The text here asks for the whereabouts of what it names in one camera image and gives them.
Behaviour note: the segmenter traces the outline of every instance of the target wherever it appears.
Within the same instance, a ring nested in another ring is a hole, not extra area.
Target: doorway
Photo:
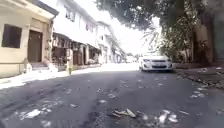
[[[87,64],[86,63],[86,48],[83,47],[83,62],[84,62],[84,65]]]
[[[28,41],[28,61],[41,62],[42,33],[30,30]]]

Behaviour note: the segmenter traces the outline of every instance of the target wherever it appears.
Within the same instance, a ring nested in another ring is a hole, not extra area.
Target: building
[[[50,0],[46,4],[59,14],[54,19],[49,67],[64,70],[68,65],[98,63],[97,22],[74,0]]]
[[[98,22],[98,44],[101,49],[101,63],[121,63],[125,60],[125,52],[120,47],[111,26],[105,22]]]
[[[0,1],[0,78],[47,61],[52,19],[57,14],[38,0]]]

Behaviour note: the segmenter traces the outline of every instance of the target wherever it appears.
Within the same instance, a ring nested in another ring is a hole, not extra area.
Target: parked car
[[[139,59],[139,69],[146,70],[172,70],[172,62],[165,55],[143,54]]]

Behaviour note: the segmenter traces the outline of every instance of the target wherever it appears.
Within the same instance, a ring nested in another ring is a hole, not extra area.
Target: asphalt road
[[[0,90],[0,128],[223,128],[223,92],[137,69],[108,65]]]

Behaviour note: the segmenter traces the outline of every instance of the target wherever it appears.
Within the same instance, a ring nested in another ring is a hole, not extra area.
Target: foliage
[[[160,18],[166,54],[190,48],[193,31],[205,11],[203,0],[97,0],[99,9],[108,10],[128,27],[154,29],[152,17]]]

